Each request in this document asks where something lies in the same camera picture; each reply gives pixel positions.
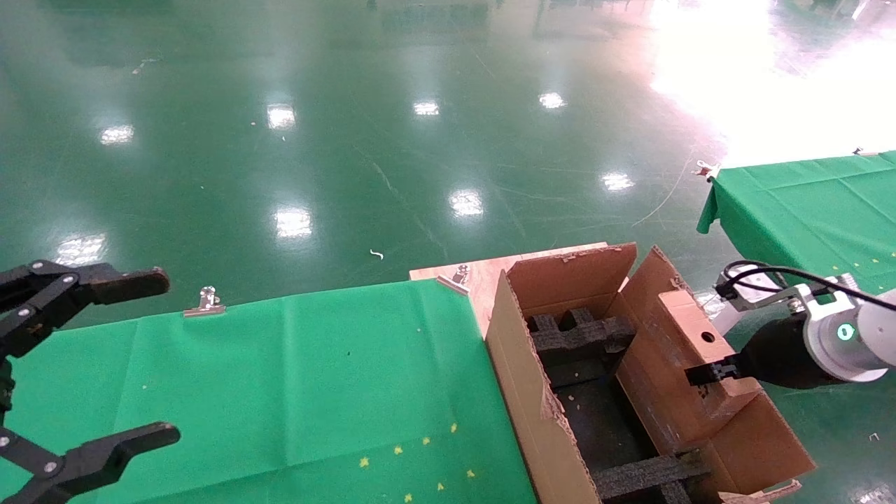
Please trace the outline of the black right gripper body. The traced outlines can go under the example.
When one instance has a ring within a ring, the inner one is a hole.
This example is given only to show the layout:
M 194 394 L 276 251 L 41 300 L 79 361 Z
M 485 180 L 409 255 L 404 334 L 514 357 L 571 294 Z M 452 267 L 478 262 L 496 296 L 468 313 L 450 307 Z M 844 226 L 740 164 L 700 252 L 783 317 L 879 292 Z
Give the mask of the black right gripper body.
M 787 389 L 841 385 L 810 355 L 804 343 L 805 325 L 805 316 L 765 323 L 739 351 L 738 366 L 746 375 Z

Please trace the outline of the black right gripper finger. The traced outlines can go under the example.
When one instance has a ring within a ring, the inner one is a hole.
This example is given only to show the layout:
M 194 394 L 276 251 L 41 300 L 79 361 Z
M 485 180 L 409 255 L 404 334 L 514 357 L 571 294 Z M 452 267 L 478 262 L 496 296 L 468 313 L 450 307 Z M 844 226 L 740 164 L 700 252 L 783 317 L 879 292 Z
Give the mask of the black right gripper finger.
M 712 363 L 705 363 L 685 370 L 691 386 L 707 386 L 726 379 L 745 379 L 748 370 L 743 367 L 740 356 L 726 356 Z

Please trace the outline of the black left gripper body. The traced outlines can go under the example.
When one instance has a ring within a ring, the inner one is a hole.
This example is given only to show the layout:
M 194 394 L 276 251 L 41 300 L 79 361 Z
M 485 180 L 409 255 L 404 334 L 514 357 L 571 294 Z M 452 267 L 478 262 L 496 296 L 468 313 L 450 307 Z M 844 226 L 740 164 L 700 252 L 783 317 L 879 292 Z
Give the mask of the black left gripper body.
M 2 358 L 0 370 L 0 403 L 1 414 L 5 415 L 12 407 L 12 397 L 16 382 L 13 379 L 13 366 L 8 358 Z

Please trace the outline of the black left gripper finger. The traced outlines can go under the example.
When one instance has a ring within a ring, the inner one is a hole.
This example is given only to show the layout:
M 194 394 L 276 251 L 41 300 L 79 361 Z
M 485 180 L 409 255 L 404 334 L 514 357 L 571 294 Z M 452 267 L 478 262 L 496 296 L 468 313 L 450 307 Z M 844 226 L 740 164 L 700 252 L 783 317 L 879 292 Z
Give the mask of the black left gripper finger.
M 1 274 L 1 354 L 21 358 L 90 305 L 113 305 L 163 295 L 166 272 L 154 267 L 119 272 L 108 262 L 67 267 L 32 261 Z
M 170 423 L 151 423 L 96 438 L 64 455 L 1 428 L 1 456 L 25 471 L 31 479 L 3 503 L 67 503 L 122 477 L 135 456 L 170 446 L 181 440 L 180 430 Z

